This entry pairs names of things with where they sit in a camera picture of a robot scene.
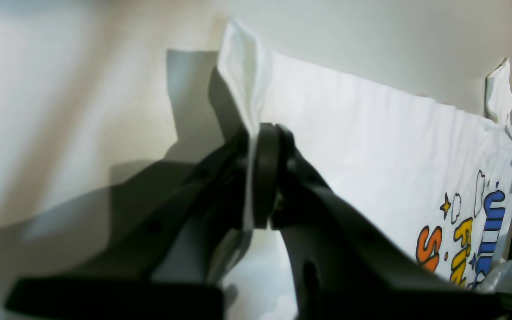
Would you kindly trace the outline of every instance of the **star graphic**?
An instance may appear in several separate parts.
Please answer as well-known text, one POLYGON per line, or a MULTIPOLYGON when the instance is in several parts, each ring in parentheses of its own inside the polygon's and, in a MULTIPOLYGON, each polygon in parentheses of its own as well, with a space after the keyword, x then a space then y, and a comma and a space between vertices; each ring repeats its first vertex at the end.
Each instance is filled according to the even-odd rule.
POLYGON ((449 207, 451 207, 451 206, 452 206, 452 204, 449 203, 448 193, 446 192, 445 197, 444 197, 444 204, 441 205, 441 207, 440 207, 440 210, 444 212, 444 220, 445 220, 445 217, 447 217, 449 207))
POLYGON ((469 264, 471 264, 471 269, 475 268, 475 253, 473 254, 473 258, 469 260, 469 264))

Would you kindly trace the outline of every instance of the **orange letter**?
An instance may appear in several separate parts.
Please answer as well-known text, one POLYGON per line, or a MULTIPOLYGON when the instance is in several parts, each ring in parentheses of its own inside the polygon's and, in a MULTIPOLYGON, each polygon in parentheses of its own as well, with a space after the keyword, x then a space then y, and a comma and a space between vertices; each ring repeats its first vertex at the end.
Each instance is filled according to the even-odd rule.
POLYGON ((425 269, 434 272, 440 261, 441 227, 436 227, 428 239, 430 228, 426 225, 420 231, 416 244, 416 260, 425 269))

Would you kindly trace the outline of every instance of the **screw hole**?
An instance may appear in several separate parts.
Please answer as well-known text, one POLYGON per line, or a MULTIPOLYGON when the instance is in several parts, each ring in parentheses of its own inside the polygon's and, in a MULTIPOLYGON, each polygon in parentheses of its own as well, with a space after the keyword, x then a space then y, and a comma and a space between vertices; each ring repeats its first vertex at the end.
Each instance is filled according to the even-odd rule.
POLYGON ((317 269, 311 261, 305 261, 303 264, 303 283, 309 293, 319 292, 319 278, 317 278, 317 269))
POLYGON ((148 223, 148 225, 146 226, 146 230, 148 231, 148 233, 150 233, 150 235, 156 235, 158 234, 161 229, 163 229, 163 224, 160 223, 159 221, 150 221, 150 223, 148 223))

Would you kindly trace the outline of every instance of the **printed graphic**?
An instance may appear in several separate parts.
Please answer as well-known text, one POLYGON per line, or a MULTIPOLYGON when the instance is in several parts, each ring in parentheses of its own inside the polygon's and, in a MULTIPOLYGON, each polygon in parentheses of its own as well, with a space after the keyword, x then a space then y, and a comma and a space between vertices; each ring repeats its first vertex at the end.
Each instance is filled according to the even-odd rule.
POLYGON ((493 206, 502 201, 504 201, 503 191, 496 190, 488 194, 483 202, 487 219, 485 221, 483 237, 481 239, 479 249, 477 250, 477 255, 474 253, 473 259, 470 262, 472 268, 475 267, 475 279, 473 281, 473 286, 479 284, 483 281, 483 278, 489 274, 493 253, 497 245, 499 231, 501 229, 505 213, 505 208, 493 206))
POLYGON ((477 173, 476 184, 475 184, 475 200, 473 201, 473 217, 481 212, 483 208, 482 199, 483 192, 485 191, 485 175, 481 170, 477 173))
POLYGON ((460 241, 461 250, 452 259, 452 273, 449 276, 449 281, 460 286, 465 286, 464 272, 466 258, 471 254, 472 223, 472 217, 465 219, 453 233, 453 241, 460 241))
POLYGON ((453 196, 452 209, 449 213, 452 216, 452 224, 455 224, 457 222, 457 217, 460 216, 460 210, 461 210, 461 196, 460 196, 460 194, 455 194, 455 196, 453 196))
MULTIPOLYGON (((426 225, 418 235, 416 243, 416 261, 425 269, 435 272, 440 263, 440 248, 445 247, 443 252, 443 263, 448 263, 451 271, 449 281, 459 286, 473 288, 479 284, 483 278, 489 274, 492 256, 498 241, 500 228, 503 223, 505 208, 501 206, 501 202, 505 200, 505 195, 501 190, 495 190, 487 194, 484 198, 485 188, 489 188, 489 184, 493 181, 486 181, 485 174, 479 170, 476 176, 475 195, 473 195, 473 208, 462 209, 461 198, 459 193, 452 194, 445 192, 444 202, 439 206, 444 214, 444 223, 447 225, 451 222, 451 226, 455 226, 453 230, 453 239, 447 241, 442 246, 443 229, 446 225, 437 226, 430 233, 430 226, 426 225), (481 242, 477 250, 472 251, 472 230, 473 220, 485 211, 486 221, 483 229, 481 242)), ((495 188, 498 188, 499 182, 496 182, 495 188)))
POLYGON ((436 227, 428 239, 429 233, 430 228, 427 225, 420 231, 416 245, 416 261, 425 269, 434 272, 440 263, 441 227, 436 227))
POLYGON ((444 212, 444 220, 445 220, 445 217, 448 216, 448 211, 449 211, 449 207, 451 206, 452 204, 449 203, 449 200, 448 200, 448 193, 446 192, 445 193, 445 197, 444 197, 444 204, 441 205, 440 207, 440 210, 444 212))

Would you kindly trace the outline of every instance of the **colorful lettering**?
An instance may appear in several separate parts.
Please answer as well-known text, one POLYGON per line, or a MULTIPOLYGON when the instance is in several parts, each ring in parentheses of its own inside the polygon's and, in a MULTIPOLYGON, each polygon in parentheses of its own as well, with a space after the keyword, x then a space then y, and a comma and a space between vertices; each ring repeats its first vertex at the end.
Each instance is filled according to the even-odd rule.
POLYGON ((477 261, 475 261, 476 257, 474 255, 473 260, 470 262, 472 265, 475 264, 475 279, 473 281, 473 286, 479 284, 481 280, 489 274, 492 256, 495 251, 497 238, 505 214, 505 208, 492 208, 492 205, 495 202, 502 201, 504 201, 504 193, 501 190, 491 192, 485 197, 483 207, 485 209, 487 219, 485 221, 484 235, 479 245, 479 249, 477 250, 477 261))
POLYGON ((453 241, 458 241, 461 239, 461 247, 465 247, 466 245, 471 244, 471 226, 473 223, 473 218, 468 217, 463 220, 460 225, 457 226, 456 230, 453 233, 453 241))
POLYGON ((416 244, 416 260, 422 267, 434 272, 440 262, 441 227, 436 227, 430 236, 429 233, 430 228, 427 225, 420 231, 416 244))
POLYGON ((466 258, 469 257, 469 253, 471 252, 471 245, 468 245, 466 248, 461 249, 452 260, 452 273, 449 276, 449 282, 465 286, 465 262, 466 258))
POLYGON ((471 231, 472 231, 473 217, 461 221, 453 232, 453 241, 460 242, 461 250, 453 257, 451 266, 451 275, 449 281, 459 286, 465 286, 464 272, 467 257, 471 253, 471 231))

